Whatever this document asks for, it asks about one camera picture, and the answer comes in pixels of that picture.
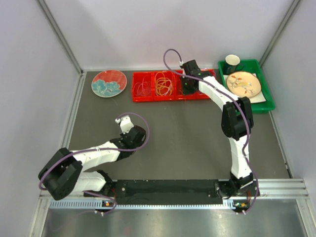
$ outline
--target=cup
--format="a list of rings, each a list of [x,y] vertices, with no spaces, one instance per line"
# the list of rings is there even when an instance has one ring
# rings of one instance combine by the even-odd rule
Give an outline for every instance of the cup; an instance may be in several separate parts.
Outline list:
[[[238,56],[230,54],[227,55],[225,58],[225,64],[223,67],[223,73],[224,75],[230,75],[237,71],[242,71],[245,65],[243,63],[240,63],[240,59]]]

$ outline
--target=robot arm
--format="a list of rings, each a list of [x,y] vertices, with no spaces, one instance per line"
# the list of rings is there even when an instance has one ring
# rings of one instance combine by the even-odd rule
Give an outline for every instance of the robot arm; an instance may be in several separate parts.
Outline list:
[[[110,191],[112,180],[105,172],[98,170],[85,173],[84,171],[103,163],[127,158],[134,153],[130,151],[102,150],[102,148],[135,149],[140,147],[146,139],[145,130],[139,126],[134,126],[129,116],[117,119],[116,123],[120,125],[122,130],[119,138],[88,149],[94,150],[94,152],[82,151],[80,154],[73,155],[48,174],[43,184],[55,200],[61,200],[69,194],[81,193],[82,191],[94,191],[105,195]],[[39,179],[57,161],[74,152],[78,151],[69,151],[67,148],[58,150],[39,173]]]
[[[242,147],[246,142],[246,129],[241,115],[238,115],[236,112],[234,103],[229,98],[219,93],[217,89],[230,95],[238,102],[247,118],[249,128],[252,128],[253,118],[250,101],[247,97],[239,98],[230,93],[230,91],[222,86],[210,72],[201,71],[195,60],[184,63],[181,67],[184,71],[183,74],[200,78],[211,83],[215,87],[213,88],[203,81],[197,81],[186,77],[181,78],[184,93],[191,94],[199,90],[206,94],[222,110],[222,130],[229,139],[233,160],[230,184],[234,193],[236,193],[253,182],[251,169],[242,153]],[[249,160],[248,145],[244,151],[246,153],[246,158]]]

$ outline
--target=plate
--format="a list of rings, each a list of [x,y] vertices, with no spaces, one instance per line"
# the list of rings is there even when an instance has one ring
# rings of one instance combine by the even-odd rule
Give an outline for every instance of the plate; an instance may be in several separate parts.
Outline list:
[[[107,70],[99,73],[92,80],[91,88],[94,94],[110,98],[120,94],[127,85],[124,73],[116,70]]]
[[[248,72],[235,72],[228,76],[226,80],[228,89],[239,97],[248,98],[258,95],[261,91],[259,80]]]
[[[225,81],[227,81],[228,75],[223,75],[223,77],[224,77]],[[267,101],[266,98],[264,97],[263,93],[262,93],[262,89],[259,92],[259,94],[257,94],[254,97],[249,98],[249,100],[250,100],[251,104],[262,103],[262,102],[266,102]]]

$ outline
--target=white panel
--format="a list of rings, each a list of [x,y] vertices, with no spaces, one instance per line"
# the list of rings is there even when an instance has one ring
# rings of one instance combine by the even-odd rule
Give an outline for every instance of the white panel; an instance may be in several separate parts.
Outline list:
[[[292,0],[46,0],[84,69],[217,67],[230,53],[260,59]],[[172,66],[179,66],[170,56]]]
[[[70,195],[82,194],[83,191],[87,190],[100,191],[105,184],[104,177],[97,171],[90,173],[81,172]]]
[[[2,1],[0,32],[0,236],[23,237],[78,75],[35,0]]]
[[[264,64],[273,116],[295,177],[304,178],[316,207],[316,1],[304,0]]]

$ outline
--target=floor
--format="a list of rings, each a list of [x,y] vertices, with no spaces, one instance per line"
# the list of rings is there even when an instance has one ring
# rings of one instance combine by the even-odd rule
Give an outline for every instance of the floor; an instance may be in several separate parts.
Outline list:
[[[210,100],[134,103],[132,71],[125,91],[101,98],[91,90],[98,72],[88,72],[70,149],[81,150],[119,137],[114,122],[124,112],[142,115],[150,126],[147,146],[119,162],[103,164],[112,179],[223,179],[232,166],[230,145],[221,130],[221,110]],[[144,126],[135,117],[134,124]],[[254,114],[250,162],[261,179],[288,178],[269,114]]]
[[[307,237],[295,200],[258,200],[246,216],[231,210],[82,212],[50,209],[42,237]]]

